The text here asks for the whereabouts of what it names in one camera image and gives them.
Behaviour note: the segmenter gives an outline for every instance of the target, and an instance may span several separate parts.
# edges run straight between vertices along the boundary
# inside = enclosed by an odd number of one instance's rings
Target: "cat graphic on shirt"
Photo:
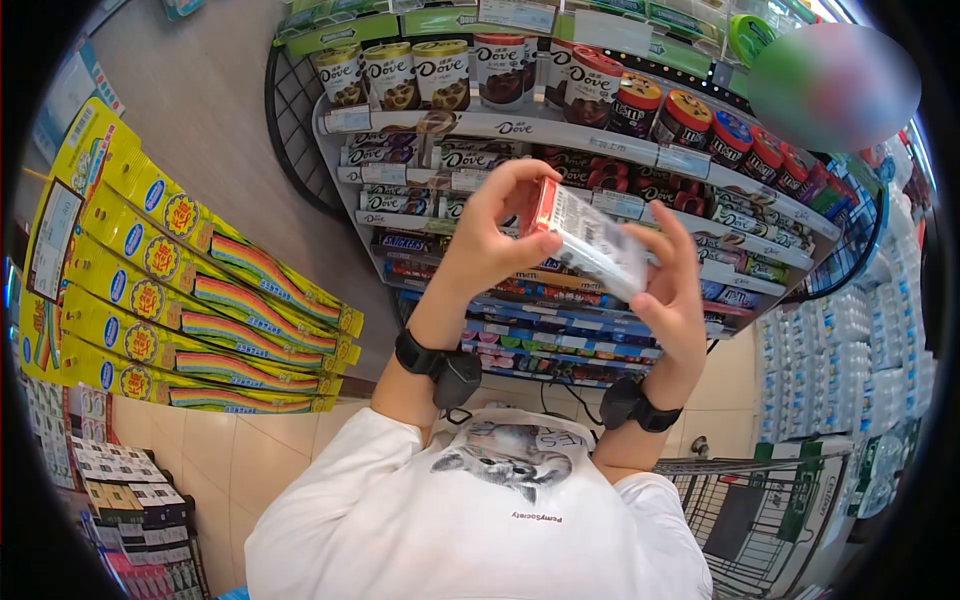
[[[530,504],[573,470],[562,452],[537,448],[536,425],[471,423],[463,445],[448,448],[430,472],[465,470],[481,481],[519,492]]]

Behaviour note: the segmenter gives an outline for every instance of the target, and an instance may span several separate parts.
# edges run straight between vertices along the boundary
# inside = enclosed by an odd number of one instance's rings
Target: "yellow candy package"
[[[343,304],[240,234],[188,196],[138,145],[120,148],[104,181],[185,245],[218,261],[232,275],[311,317],[356,337],[363,313]]]
[[[347,334],[329,338],[323,351],[300,347],[263,329],[255,331],[224,313],[161,285],[147,273],[86,235],[77,236],[67,277],[87,292],[134,315],[162,324],[203,342],[260,359],[313,371],[339,372],[356,364],[360,348]],[[258,325],[266,324],[257,318]]]
[[[74,118],[43,187],[27,246],[20,296],[20,368],[37,379],[74,386],[60,368],[60,292],[63,265],[84,204],[96,190],[114,144],[140,140],[97,98]]]
[[[321,377],[228,352],[180,335],[89,295],[75,284],[63,295],[63,329],[144,365],[209,381],[290,394],[313,394]]]
[[[63,369],[94,389],[137,400],[225,413],[292,414],[328,411],[342,379],[325,379],[312,395],[217,385],[134,363],[77,336],[63,336]]]

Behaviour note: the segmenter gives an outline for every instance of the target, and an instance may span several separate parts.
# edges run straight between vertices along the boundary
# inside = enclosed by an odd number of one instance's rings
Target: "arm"
[[[494,169],[464,208],[444,260],[410,316],[407,328],[424,348],[456,349],[467,305],[517,271],[539,264],[560,248],[555,233],[513,240],[497,224],[516,214],[537,188],[540,178],[561,180],[545,162],[510,160]],[[439,411],[433,404],[435,385],[427,375],[409,373],[390,357],[373,390],[377,413],[420,428],[426,444]]]
[[[663,356],[643,381],[643,393],[655,408],[682,408],[707,362],[704,308],[693,240],[660,201],[649,204],[663,233],[640,226],[626,229],[660,262],[651,268],[647,291],[630,306],[663,347]],[[650,470],[666,444],[668,431],[649,433],[629,420],[600,437],[593,463],[615,484],[627,475]]]

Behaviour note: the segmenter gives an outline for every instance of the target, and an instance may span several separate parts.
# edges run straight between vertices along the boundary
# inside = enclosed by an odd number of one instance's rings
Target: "tiled floor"
[[[599,419],[602,392],[578,390]],[[746,457],[755,427],[754,333],[721,342],[680,420],[664,457],[689,456],[697,436],[708,438],[711,456]],[[541,412],[536,384],[507,377],[484,378],[469,407],[492,400]],[[593,426],[583,406],[563,386],[543,386],[551,412]],[[120,442],[152,448],[177,487],[197,502],[197,528],[210,590],[245,584],[244,540],[259,515],[326,447],[341,425],[366,402],[338,404],[330,413],[225,415],[157,406],[116,397],[113,427]],[[599,435],[602,427],[593,426]]]

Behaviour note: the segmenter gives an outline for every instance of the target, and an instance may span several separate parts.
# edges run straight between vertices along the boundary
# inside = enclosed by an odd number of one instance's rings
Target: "person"
[[[470,300],[556,252],[518,240],[516,214],[546,163],[494,169],[467,202],[407,322],[424,348],[456,349]],[[697,254],[662,203],[662,233],[624,229],[659,260],[631,308],[663,355],[643,380],[655,408],[684,406],[707,360]],[[599,442],[582,424],[510,408],[438,420],[434,383],[393,356],[370,408],[350,418],[257,521],[245,545],[251,598],[710,598],[712,580],[677,489],[650,472],[667,432],[636,420]]]

